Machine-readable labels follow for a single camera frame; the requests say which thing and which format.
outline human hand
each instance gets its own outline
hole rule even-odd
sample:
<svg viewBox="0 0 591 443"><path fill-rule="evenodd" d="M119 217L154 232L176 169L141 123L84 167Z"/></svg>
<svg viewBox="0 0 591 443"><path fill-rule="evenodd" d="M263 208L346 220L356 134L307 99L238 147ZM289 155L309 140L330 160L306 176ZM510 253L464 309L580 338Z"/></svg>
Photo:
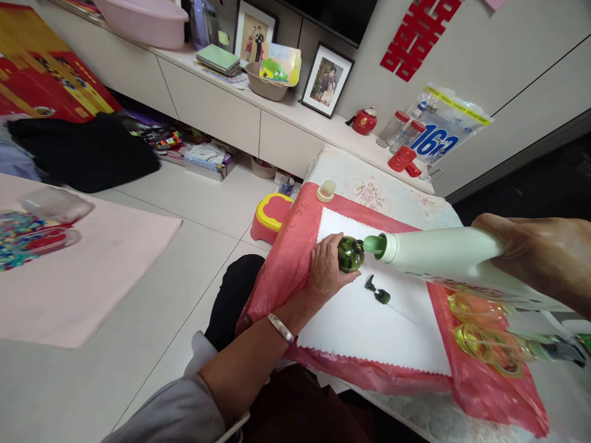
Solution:
<svg viewBox="0 0 591 443"><path fill-rule="evenodd" d="M505 244L505 254L491 260L494 266L587 316L581 310L589 306L581 302L591 300L591 223L482 214L472 226Z"/></svg>
<svg viewBox="0 0 591 443"><path fill-rule="evenodd" d="M342 239L343 233L331 234L312 250L312 267L306 288L321 304L361 275L359 271L340 273L337 248Z"/></svg>

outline plastic stool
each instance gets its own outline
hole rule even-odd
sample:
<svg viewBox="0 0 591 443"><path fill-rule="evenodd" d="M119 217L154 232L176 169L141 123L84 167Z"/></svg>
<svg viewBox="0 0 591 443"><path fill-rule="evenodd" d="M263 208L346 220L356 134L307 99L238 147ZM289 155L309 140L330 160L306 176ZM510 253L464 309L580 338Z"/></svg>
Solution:
<svg viewBox="0 0 591 443"><path fill-rule="evenodd" d="M293 199L283 194L269 194L263 198L254 213L251 238L255 241L264 240L270 244L275 243L283 220L293 202Z"/></svg>

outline framed photo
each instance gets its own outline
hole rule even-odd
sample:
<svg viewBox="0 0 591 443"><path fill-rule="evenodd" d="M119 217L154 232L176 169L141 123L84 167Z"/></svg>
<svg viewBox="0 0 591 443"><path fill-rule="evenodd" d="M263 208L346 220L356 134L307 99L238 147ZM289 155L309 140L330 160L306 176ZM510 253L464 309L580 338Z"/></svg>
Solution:
<svg viewBox="0 0 591 443"><path fill-rule="evenodd" d="M234 55L243 68L260 61L264 41L272 43L279 27L279 18L246 0L238 0L234 26Z"/></svg>
<svg viewBox="0 0 591 443"><path fill-rule="evenodd" d="M332 118L355 61L318 42L316 57L306 80L302 104Z"/></svg>

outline yellow and red stool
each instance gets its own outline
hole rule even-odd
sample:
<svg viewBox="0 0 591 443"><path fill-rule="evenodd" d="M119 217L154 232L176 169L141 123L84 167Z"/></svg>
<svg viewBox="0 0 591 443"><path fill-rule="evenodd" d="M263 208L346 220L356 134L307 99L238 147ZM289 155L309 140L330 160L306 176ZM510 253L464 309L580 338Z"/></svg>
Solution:
<svg viewBox="0 0 591 443"><path fill-rule="evenodd" d="M255 241L264 240L270 244L275 243L293 202L293 199L283 194L269 194L263 198L254 213L251 238Z"/></svg>

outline bracelet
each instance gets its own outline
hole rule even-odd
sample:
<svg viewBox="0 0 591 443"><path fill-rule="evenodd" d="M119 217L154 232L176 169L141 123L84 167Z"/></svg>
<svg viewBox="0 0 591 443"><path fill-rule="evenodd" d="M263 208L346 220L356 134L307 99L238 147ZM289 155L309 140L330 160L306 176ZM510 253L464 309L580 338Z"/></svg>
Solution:
<svg viewBox="0 0 591 443"><path fill-rule="evenodd" d="M269 319L269 321L271 322L271 324L273 326L275 326L275 329L277 331L279 331L279 333L283 336L283 338L285 338L285 341L288 344L292 344L294 342L294 336L293 334L289 331L289 329L287 329L287 327L283 324L283 322L281 320L279 320L276 316L274 316L273 314L269 314L267 316L267 318Z"/></svg>

